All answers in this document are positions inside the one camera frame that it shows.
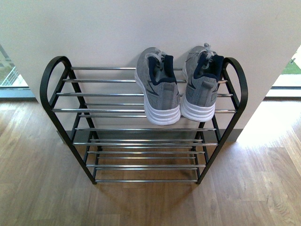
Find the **pair of sneakers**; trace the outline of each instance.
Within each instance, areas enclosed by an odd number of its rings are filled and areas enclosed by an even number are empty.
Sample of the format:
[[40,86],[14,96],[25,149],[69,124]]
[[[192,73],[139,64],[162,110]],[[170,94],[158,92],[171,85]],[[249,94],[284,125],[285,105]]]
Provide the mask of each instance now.
[[173,59],[155,47],[147,48],[138,59],[135,80],[144,93],[147,119],[160,126],[176,123],[181,113],[193,121],[212,119],[224,57],[207,43],[194,47],[183,67],[187,85],[181,100]]

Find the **shoe rack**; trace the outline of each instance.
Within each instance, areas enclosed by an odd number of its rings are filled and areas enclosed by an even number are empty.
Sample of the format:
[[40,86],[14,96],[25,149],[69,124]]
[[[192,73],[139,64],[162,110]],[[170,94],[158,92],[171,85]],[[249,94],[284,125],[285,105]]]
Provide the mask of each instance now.
[[[64,66],[52,95],[48,95],[49,80],[58,64]],[[231,65],[239,80],[240,90],[234,89],[227,67]],[[133,70],[132,79],[77,79],[78,71],[118,71]],[[229,98],[228,109],[216,109],[212,118],[212,126],[205,128],[205,123],[197,123],[193,128],[103,128],[95,126],[96,119],[125,121],[133,118],[145,118],[142,93],[86,93],[82,92],[83,84],[120,83],[127,85],[135,83],[135,68],[128,67],[73,67],[65,56],[53,58],[45,68],[41,84],[40,99],[46,113],[55,125],[62,140],[67,144],[76,160],[93,184],[101,182],[195,182],[200,184],[217,154],[227,141],[234,126],[243,113],[247,99],[248,88],[243,69],[237,60],[225,58],[219,86],[226,86],[228,92],[218,94],[219,98]],[[62,92],[69,85],[74,92]],[[97,97],[101,103],[88,103],[89,97]],[[139,97],[140,103],[105,102],[104,97],[132,99]],[[61,98],[76,102],[78,108],[57,108]],[[216,114],[231,114],[227,128],[221,133]],[[66,130],[58,114],[68,114],[74,118],[71,130]],[[80,122],[88,125],[81,127]],[[214,135],[215,142],[206,142],[207,135]]]

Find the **white sole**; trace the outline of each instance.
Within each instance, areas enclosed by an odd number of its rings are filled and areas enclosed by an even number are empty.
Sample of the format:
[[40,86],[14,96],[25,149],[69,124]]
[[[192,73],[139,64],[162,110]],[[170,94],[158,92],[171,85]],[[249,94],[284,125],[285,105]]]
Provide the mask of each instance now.
[[[183,67],[183,76],[188,79],[186,71],[186,62]],[[193,105],[186,99],[186,92],[181,98],[181,113],[182,115],[190,120],[198,122],[206,122],[213,118],[215,111],[215,103],[211,107],[200,107]]]
[[145,87],[138,77],[137,70],[135,70],[135,80],[144,94],[144,110],[147,119],[151,123],[159,126],[167,126],[176,123],[180,119],[180,106],[177,106],[176,108],[170,110],[157,110],[150,105],[149,100],[146,96]]

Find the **metal bar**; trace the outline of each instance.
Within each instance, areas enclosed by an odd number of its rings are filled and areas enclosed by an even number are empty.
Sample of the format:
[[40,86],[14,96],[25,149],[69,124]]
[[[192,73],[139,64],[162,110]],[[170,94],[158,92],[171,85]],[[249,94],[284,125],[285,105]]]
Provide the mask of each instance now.
[[57,93],[62,97],[143,97],[143,93]]
[[[69,78],[70,79],[76,79],[74,71],[70,71]],[[79,87],[78,83],[72,83],[72,87],[73,87],[75,93],[81,93],[81,90],[80,90],[80,87]],[[86,103],[85,99],[82,96],[78,96],[77,99],[79,100],[80,107],[87,108],[87,106],[85,106],[85,103]],[[86,118],[86,120],[87,120],[87,123],[88,123],[90,128],[95,128],[94,123],[93,123],[91,118]],[[97,139],[99,138],[97,133],[94,133],[94,137],[97,138]]]
[[74,124],[72,126],[71,135],[70,135],[70,139],[71,139],[72,142],[74,141],[75,134],[76,134],[76,131],[77,131],[77,130],[75,130],[75,128],[79,126],[79,121],[80,121],[79,115],[81,115],[80,112],[78,112],[76,114],[76,117],[75,117],[75,120],[74,120]]
[[217,120],[216,120],[215,115],[212,118],[212,124],[213,124],[213,127],[216,128],[216,130],[215,130],[215,136],[216,136],[217,142],[220,142],[220,140],[221,140],[221,133],[220,133],[220,129],[218,128],[218,124],[217,124]]
[[86,165],[96,168],[196,168],[206,165]]
[[234,105],[235,109],[237,109],[238,106],[239,106],[239,99],[238,99],[237,94],[236,94],[236,92],[235,92],[235,90],[234,90],[234,87],[233,87],[233,85],[232,85],[232,82],[231,82],[231,80],[230,80],[230,77],[229,77],[229,75],[228,75],[228,72],[227,72],[227,70],[226,70],[225,68],[222,69],[222,76],[223,76],[225,79],[228,80],[228,82],[226,83],[226,87],[227,87],[228,92],[231,93],[231,94],[233,94],[232,97],[231,97],[231,100],[232,100],[232,102],[233,102],[233,105]]
[[[136,83],[133,79],[64,79],[64,82],[72,83]],[[177,80],[177,83],[186,83],[186,80]]]
[[73,143],[74,145],[89,145],[89,146],[179,146],[179,145],[191,145],[191,146],[217,146],[218,143],[184,143],[184,144],[174,144],[174,143],[103,143],[103,142],[95,142],[95,143]]
[[196,170],[197,168],[95,168],[95,170]]
[[[92,134],[93,134],[93,132],[90,131],[90,132],[89,132],[89,137],[88,137],[88,142],[91,140]],[[87,147],[86,147],[86,152],[85,152],[85,155],[84,155],[84,158],[83,158],[84,163],[87,163],[87,159],[88,159],[88,155],[89,155],[88,152],[89,152],[89,151],[90,151],[90,146],[87,146]]]
[[98,157],[100,159],[194,159],[195,157]]
[[175,129],[175,128],[165,128],[165,129],[101,129],[101,128],[75,128],[76,130],[86,130],[86,131],[215,131],[215,128],[195,128],[195,129]]
[[89,154],[204,154],[204,152],[172,152],[172,151],[166,151],[166,152],[115,152],[115,151],[101,151],[101,152],[88,152]]
[[72,108],[62,108],[62,109],[53,109],[53,112],[57,113],[72,113],[72,112],[83,112],[83,113],[144,113],[144,110],[133,110],[133,109],[72,109]]
[[[128,148],[128,149],[145,149],[145,148],[149,148],[149,149],[170,149],[169,146],[124,146],[124,147],[120,147],[120,146],[105,146],[103,148],[106,149],[120,149],[120,148]],[[192,148],[192,146],[173,146],[173,149],[184,149],[184,148]]]
[[[71,67],[72,70],[96,70],[96,71],[111,71],[111,70],[136,70],[135,67]],[[181,71],[182,68],[175,67],[174,71]]]
[[55,66],[59,63],[63,63],[65,68],[70,69],[71,63],[69,59],[65,56],[57,56],[53,58],[48,65],[46,66],[46,69],[43,73],[41,85],[40,85],[40,100],[43,108],[45,109],[46,113],[50,117],[51,121],[53,122],[54,126],[56,127],[57,131],[60,133],[61,137],[67,144],[67,146],[70,148],[72,154],[76,158],[76,160],[79,162],[80,166],[88,176],[88,178],[91,180],[93,184],[96,184],[95,179],[93,178],[92,174],[90,173],[89,169],[86,167],[86,164],[82,160],[80,154],[78,153],[77,149],[73,146],[72,141],[70,140],[67,132],[65,131],[64,127],[60,123],[59,119],[57,118],[56,114],[52,111],[50,103],[48,101],[48,84],[49,79],[51,76],[52,71],[54,70]]
[[200,139],[90,139],[93,142],[201,142]]
[[301,86],[272,86],[271,89],[301,89]]
[[95,180],[97,183],[119,183],[119,182],[197,182],[198,180]]
[[146,115],[80,115],[84,118],[146,118]]
[[[203,132],[200,132],[199,137],[201,137],[202,142],[205,143],[205,135],[204,135]],[[205,158],[205,161],[206,161],[206,164],[207,164],[208,161],[209,161],[209,156],[208,156],[208,151],[207,151],[207,147],[206,147],[206,146],[203,146],[203,151],[204,151],[204,158]]]
[[[54,108],[57,113],[145,113],[142,109],[87,109],[87,108]],[[236,110],[216,110],[215,113],[235,113]]]
[[[143,93],[57,93],[60,97],[143,97]],[[217,94],[217,97],[231,97],[233,94]]]
[[228,124],[228,126],[227,126],[224,134],[221,137],[219,145],[213,151],[213,154],[211,155],[209,162],[207,163],[206,167],[204,168],[201,176],[198,178],[197,184],[200,184],[201,181],[204,179],[206,173],[210,169],[210,166],[214,162],[216,156],[218,155],[218,153],[220,152],[221,148],[223,147],[223,145],[225,144],[226,140],[228,139],[230,133],[234,129],[234,126],[236,125],[237,121],[239,120],[241,114],[245,110],[246,104],[247,104],[247,101],[248,101],[248,85],[247,85],[247,82],[246,82],[245,73],[244,73],[241,65],[234,58],[225,58],[224,61],[223,61],[223,66],[222,66],[222,71],[223,72],[226,72],[226,68],[227,68],[227,66],[229,64],[233,66],[233,68],[234,68],[234,70],[235,70],[235,72],[236,72],[236,74],[238,76],[238,80],[239,80],[239,84],[240,84],[240,93],[241,93],[240,102],[239,102],[238,99],[237,99],[237,101],[236,101],[235,98],[233,99],[234,103],[237,105],[237,108],[236,108],[237,112],[233,115],[230,123]]
[[116,104],[103,104],[103,103],[86,103],[86,106],[143,106],[143,103],[116,103]]
[[55,88],[55,90],[54,90],[54,92],[53,92],[53,94],[52,94],[52,97],[51,97],[51,99],[50,99],[50,101],[49,101],[49,104],[50,104],[50,107],[51,107],[51,108],[54,108],[54,107],[55,107],[55,104],[56,104],[57,99],[58,99],[57,93],[59,93],[59,92],[62,91],[63,86],[64,86],[64,84],[65,84],[65,82],[64,82],[63,80],[66,79],[66,78],[68,77],[69,72],[70,72],[70,70],[66,67],[66,68],[64,69],[64,71],[63,71],[63,73],[62,73],[62,76],[61,76],[60,80],[58,81],[58,83],[57,83],[57,85],[56,85],[56,88]]

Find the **floor plank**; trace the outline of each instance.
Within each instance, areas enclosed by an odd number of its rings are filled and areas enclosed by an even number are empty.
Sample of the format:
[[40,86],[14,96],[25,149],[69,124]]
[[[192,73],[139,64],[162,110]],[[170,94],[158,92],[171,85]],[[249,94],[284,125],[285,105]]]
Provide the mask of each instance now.
[[300,225],[301,101],[263,102],[199,186],[93,185],[38,103],[0,102],[0,110],[0,225]]

